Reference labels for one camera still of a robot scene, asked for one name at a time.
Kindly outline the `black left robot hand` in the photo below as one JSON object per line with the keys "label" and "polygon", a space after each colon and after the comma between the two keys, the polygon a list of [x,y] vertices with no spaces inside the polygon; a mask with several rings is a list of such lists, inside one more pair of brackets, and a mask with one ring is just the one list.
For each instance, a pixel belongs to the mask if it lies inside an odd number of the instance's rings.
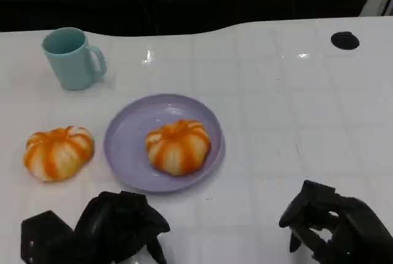
{"label": "black left robot hand", "polygon": [[72,255],[82,263],[120,263],[146,247],[157,263],[166,263],[158,235],[169,231],[169,223],[145,195],[101,192],[77,222]]}

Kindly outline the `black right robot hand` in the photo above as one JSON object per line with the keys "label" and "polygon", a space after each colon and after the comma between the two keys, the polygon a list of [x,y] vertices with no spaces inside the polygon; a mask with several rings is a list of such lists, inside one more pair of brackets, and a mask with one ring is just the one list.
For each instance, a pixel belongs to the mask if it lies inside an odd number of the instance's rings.
{"label": "black right robot hand", "polygon": [[291,230],[290,252],[301,245],[319,263],[392,263],[392,235],[362,200],[305,180],[279,220]]}

